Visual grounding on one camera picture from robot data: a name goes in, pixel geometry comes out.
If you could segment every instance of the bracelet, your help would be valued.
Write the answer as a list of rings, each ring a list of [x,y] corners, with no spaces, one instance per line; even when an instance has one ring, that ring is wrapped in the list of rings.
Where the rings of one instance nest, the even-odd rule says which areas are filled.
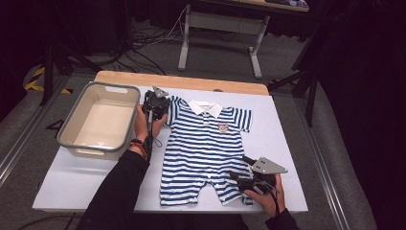
[[[144,145],[143,145],[143,142],[142,142],[142,141],[140,141],[139,139],[132,139],[132,140],[129,142],[129,145],[130,145],[131,147],[132,147],[132,146],[135,146],[135,147],[140,148],[141,153],[143,154],[144,159],[148,160],[148,153],[146,152],[146,149],[144,148]]]

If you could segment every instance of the blue and white striped clothing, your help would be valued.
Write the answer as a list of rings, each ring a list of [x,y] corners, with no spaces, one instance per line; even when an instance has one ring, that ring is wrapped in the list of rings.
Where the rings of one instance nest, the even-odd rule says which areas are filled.
[[[171,134],[164,157],[161,205],[195,204],[207,183],[214,186],[223,205],[237,198],[252,205],[252,199],[238,190],[229,175],[233,171],[250,177],[248,165],[242,161],[240,132],[249,132],[252,111],[220,107],[215,117],[210,109],[203,110],[196,114],[184,100],[171,97],[167,121]]]

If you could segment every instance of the embroidered patch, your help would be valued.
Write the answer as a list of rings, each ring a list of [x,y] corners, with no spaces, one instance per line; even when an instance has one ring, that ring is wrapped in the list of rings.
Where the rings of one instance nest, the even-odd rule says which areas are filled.
[[[219,123],[218,124],[218,130],[220,130],[220,132],[228,131],[228,124],[227,123]]]

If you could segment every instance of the metal stand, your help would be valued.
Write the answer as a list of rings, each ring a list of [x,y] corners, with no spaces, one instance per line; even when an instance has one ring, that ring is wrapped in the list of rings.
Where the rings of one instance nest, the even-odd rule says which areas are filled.
[[[305,110],[305,118],[307,120],[307,124],[312,127],[311,123],[311,118],[312,118],[312,113],[313,113],[313,106],[314,106],[314,100],[316,98],[316,89],[317,89],[317,79],[314,74],[312,74],[309,71],[301,71],[299,73],[296,73],[290,77],[287,77],[281,81],[278,81],[273,84],[269,84],[267,86],[269,91],[275,90],[282,85],[285,85],[287,83],[290,83],[294,80],[300,79],[298,84],[295,86],[295,88],[292,90],[292,95],[295,98],[301,98],[304,94],[305,91],[310,87],[308,99],[307,99],[307,106]]]
[[[191,8],[192,7],[190,4],[188,4],[186,7],[185,32],[183,36],[178,69],[180,71],[184,71],[186,69],[186,61],[188,59],[189,51],[189,27],[212,29],[257,36],[255,46],[249,48],[249,55],[251,57],[251,63],[254,69],[254,76],[256,79],[261,79],[262,73],[259,67],[257,52],[265,34],[269,16],[264,16],[262,20],[247,18],[241,19],[232,16],[192,11]]]

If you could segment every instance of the white table surface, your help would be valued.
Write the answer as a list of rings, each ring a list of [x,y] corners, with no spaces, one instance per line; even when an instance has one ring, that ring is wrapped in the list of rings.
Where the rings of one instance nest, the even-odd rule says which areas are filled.
[[[140,103],[151,87],[137,86],[141,91]],[[307,211],[305,195],[297,175],[288,145],[286,143],[276,107],[270,96],[220,93],[190,89],[162,88],[170,95],[185,101],[216,102],[222,106],[233,106],[253,110],[253,123],[249,133],[242,133],[245,155],[258,159],[264,156],[289,170],[282,174],[285,202],[291,212]],[[161,207],[159,189],[165,147],[170,134],[163,127],[157,137],[162,147],[153,147],[152,158],[146,177],[140,188],[135,211],[140,212],[198,212],[198,213],[260,213],[262,209],[245,206],[239,199],[223,206],[211,186],[204,187],[199,194],[198,204]],[[56,158],[45,176],[35,198],[33,208],[47,212],[84,212],[103,179],[116,161],[74,156],[60,147]]]

